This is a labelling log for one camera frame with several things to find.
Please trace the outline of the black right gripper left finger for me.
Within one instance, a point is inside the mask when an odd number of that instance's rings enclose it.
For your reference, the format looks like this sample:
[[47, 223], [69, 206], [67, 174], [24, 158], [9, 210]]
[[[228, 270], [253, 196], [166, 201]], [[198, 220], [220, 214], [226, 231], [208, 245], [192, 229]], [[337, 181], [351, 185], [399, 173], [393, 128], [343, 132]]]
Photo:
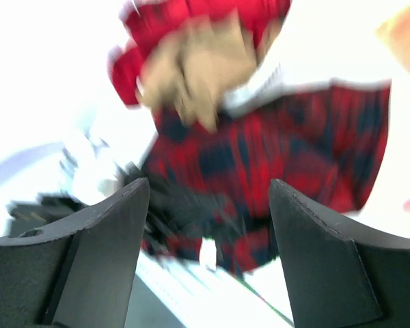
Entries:
[[123, 327], [150, 187], [0, 238], [0, 327]]

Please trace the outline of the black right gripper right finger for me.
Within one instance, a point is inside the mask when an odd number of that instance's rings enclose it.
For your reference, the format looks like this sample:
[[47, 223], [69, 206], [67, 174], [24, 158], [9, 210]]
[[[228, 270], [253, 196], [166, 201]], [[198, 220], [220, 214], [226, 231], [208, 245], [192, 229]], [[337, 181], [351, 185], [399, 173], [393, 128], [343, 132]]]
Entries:
[[410, 327], [410, 238], [273, 180], [269, 203], [296, 327]]

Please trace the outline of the red plaid skirt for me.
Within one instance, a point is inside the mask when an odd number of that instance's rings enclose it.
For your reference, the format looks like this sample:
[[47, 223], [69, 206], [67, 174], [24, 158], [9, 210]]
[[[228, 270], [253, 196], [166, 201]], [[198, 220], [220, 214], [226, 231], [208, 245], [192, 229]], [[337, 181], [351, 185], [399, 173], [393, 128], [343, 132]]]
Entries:
[[194, 191], [227, 197], [246, 231], [219, 243], [217, 264], [240, 275], [277, 256], [269, 212], [273, 179], [340, 213], [361, 209], [379, 173], [388, 132], [390, 86], [332, 85], [283, 96], [216, 133], [184, 126], [166, 110], [143, 168]]

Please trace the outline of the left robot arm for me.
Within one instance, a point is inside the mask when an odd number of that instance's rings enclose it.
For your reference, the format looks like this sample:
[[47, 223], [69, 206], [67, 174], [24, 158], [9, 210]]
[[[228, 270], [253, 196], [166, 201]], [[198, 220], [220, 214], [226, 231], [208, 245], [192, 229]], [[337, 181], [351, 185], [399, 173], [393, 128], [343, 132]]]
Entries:
[[0, 237], [10, 233], [18, 202], [38, 205], [45, 195], [93, 205], [122, 184], [122, 119], [99, 115], [82, 127], [43, 128], [0, 161]]

